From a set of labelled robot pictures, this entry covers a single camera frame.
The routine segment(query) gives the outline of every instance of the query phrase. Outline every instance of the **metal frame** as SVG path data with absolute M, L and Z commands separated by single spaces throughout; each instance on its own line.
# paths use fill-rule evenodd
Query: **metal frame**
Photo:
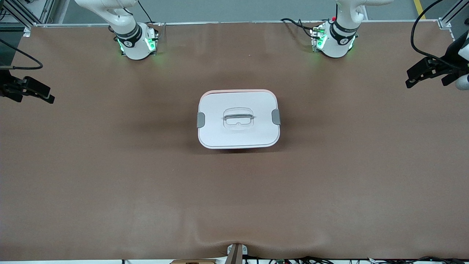
M 421 19 L 421 22 L 435 22 L 437 19 Z M 323 23 L 322 20 L 309 20 L 302 21 L 303 23 Z M 388 22 L 415 22 L 415 20 L 363 20 L 363 23 L 388 23 Z M 216 22 L 216 21 L 207 21 L 207 22 L 178 22 L 178 23 L 153 23 L 153 25 L 158 26 L 171 26 L 171 25 L 198 25 L 198 24 L 222 24 L 222 23 L 234 23 L 234 22 Z M 280 20 L 258 20 L 258 21 L 246 21 L 239 23 L 285 23 Z M 74 28 L 74 27 L 107 27 L 107 23 L 82 23 L 82 24 L 36 24 L 36 27 L 41 28 Z
M 438 26 L 441 29 L 451 28 L 451 20 L 469 5 L 469 0 L 458 0 L 443 17 L 438 19 Z
M 34 15 L 24 4 L 18 0 L 2 0 L 3 7 L 14 17 L 18 23 L 2 23 L 2 31 L 18 31 L 25 29 L 25 36 L 29 36 L 31 28 L 37 24 L 47 23 L 55 0 L 46 0 L 40 18 Z

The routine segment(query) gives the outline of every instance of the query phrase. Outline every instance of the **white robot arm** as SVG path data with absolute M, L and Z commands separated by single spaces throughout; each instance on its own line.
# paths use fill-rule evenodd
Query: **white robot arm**
M 75 0 L 75 2 L 109 23 L 121 50 L 132 60 L 141 60 L 156 52 L 158 36 L 144 23 L 137 23 L 125 8 L 136 5 L 137 0 Z
M 417 83 L 445 75 L 443 86 L 455 82 L 459 90 L 469 90 L 469 31 L 451 43 L 441 57 L 426 56 L 407 70 L 407 88 Z
M 332 58 L 344 56 L 352 48 L 355 33 L 364 19 L 362 6 L 382 6 L 394 0 L 335 0 L 337 17 L 327 21 L 312 32 L 316 49 Z

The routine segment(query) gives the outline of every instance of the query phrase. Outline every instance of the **table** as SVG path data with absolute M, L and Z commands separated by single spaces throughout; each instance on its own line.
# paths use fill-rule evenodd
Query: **table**
M 469 93 L 405 87 L 412 23 L 363 23 L 340 59 L 281 23 L 167 26 L 158 55 L 107 28 L 34 28 L 36 98 L 0 100 L 1 260 L 201 258 L 241 242 L 291 258 L 469 258 Z M 418 26 L 442 55 L 449 32 Z M 15 65 L 33 65 L 17 54 Z M 199 98 L 268 89 L 271 148 L 205 149 Z

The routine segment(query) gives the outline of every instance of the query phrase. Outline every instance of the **wires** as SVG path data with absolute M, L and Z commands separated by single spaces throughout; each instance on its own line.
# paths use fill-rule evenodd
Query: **wires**
M 124 11 L 125 11 L 127 14 L 131 15 L 131 16 L 134 15 L 134 14 L 132 14 L 130 11 L 128 11 L 127 8 L 124 8 Z
M 142 3 L 140 3 L 140 0 L 137 1 L 138 2 L 138 5 L 142 8 L 142 10 L 145 12 L 145 15 L 147 15 L 147 18 L 149 20 L 149 22 L 147 23 L 155 23 L 151 18 L 150 18 L 150 15 L 148 15 L 147 11 L 145 10 L 145 8 L 142 6 Z
M 441 58 L 438 58 L 437 56 L 435 55 L 432 55 L 430 53 L 427 53 L 427 52 L 424 52 L 424 51 L 421 51 L 420 49 L 418 49 L 416 46 L 415 46 L 415 43 L 414 43 L 414 33 L 415 33 L 415 28 L 417 27 L 417 23 L 420 21 L 420 19 L 422 18 L 422 16 L 425 15 L 425 13 L 430 10 L 432 7 L 434 7 L 435 5 L 437 5 L 438 3 L 440 3 L 441 1 L 443 0 L 436 0 L 435 2 L 433 2 L 431 5 L 429 5 L 427 8 L 425 8 L 425 10 L 417 17 L 417 19 L 415 20 L 414 22 L 414 25 L 412 26 L 412 31 L 410 32 L 410 45 L 412 46 L 412 48 L 417 51 L 418 53 L 422 54 L 422 55 L 425 55 L 427 57 L 430 57 L 432 59 L 435 59 L 441 63 L 444 63 L 446 64 L 447 66 L 453 68 L 453 69 L 457 69 L 457 70 L 462 70 L 461 68 L 455 66 L 455 65 L 452 65 L 451 63 L 448 63 L 446 62 L 445 60 L 441 59 Z
M 445 264 L 458 264 L 459 262 L 461 262 L 458 259 L 452 259 L 451 261 L 449 261 L 447 259 L 443 259 L 443 258 L 439 258 L 439 257 L 424 256 L 424 257 L 421 257 L 419 259 L 411 260 L 411 261 L 403 260 L 403 259 L 383 260 L 383 261 L 377 261 L 375 264 L 413 264 L 413 263 L 418 262 L 418 261 L 436 261 L 436 262 L 443 262 Z
M 306 256 L 306 257 L 302 257 L 300 258 L 299 260 L 303 261 L 303 263 L 307 263 L 309 264 L 310 261 L 314 261 L 314 264 L 315 263 L 319 263 L 319 264 L 334 264 L 332 261 L 328 260 L 328 259 L 325 259 L 325 258 L 320 258 L 320 257 L 314 257 L 314 256 Z
M 0 21 L 5 18 L 6 15 L 9 15 L 5 9 L 0 10 Z
M 312 38 L 312 39 L 319 39 L 319 37 L 316 37 L 316 36 L 311 36 L 311 34 L 309 34 L 306 30 L 312 30 L 313 28 L 310 28 L 310 27 L 305 27 L 303 25 L 303 22 L 301 22 L 301 19 L 298 19 L 298 22 L 295 22 L 294 20 L 290 19 L 290 18 L 283 18 L 283 19 L 280 19 L 280 21 L 290 21 L 291 23 L 293 23 L 295 26 L 297 27 L 301 27 L 303 28 L 303 31 L 306 35 L 308 35 L 308 37 Z
M 33 58 L 31 55 L 27 54 L 26 52 L 24 52 L 24 51 L 22 51 L 22 50 L 20 50 L 20 49 L 18 49 L 18 48 L 16 48 L 16 47 L 14 47 L 14 46 L 8 44 L 7 42 L 5 42 L 5 41 L 2 40 L 2 39 L 0 39 L 0 42 L 3 43 L 3 44 L 5 44 L 5 45 L 7 45 L 8 47 L 14 49 L 15 51 L 17 51 L 17 52 L 19 52 L 19 53 L 25 55 L 26 57 L 32 59 L 32 60 L 35 61 L 37 64 L 39 64 L 39 66 L 36 66 L 36 67 L 16 67 L 16 66 L 11 66 L 12 69 L 14 69 L 14 70 L 38 70 L 38 69 L 40 69 L 40 68 L 43 67 L 43 64 L 42 64 L 40 61 L 38 61 L 37 59 Z

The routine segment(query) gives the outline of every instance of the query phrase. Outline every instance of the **white lid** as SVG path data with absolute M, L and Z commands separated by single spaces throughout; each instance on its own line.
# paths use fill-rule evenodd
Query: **white lid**
M 197 115 L 206 148 L 263 148 L 280 137 L 277 98 L 267 90 L 220 90 L 202 96 Z

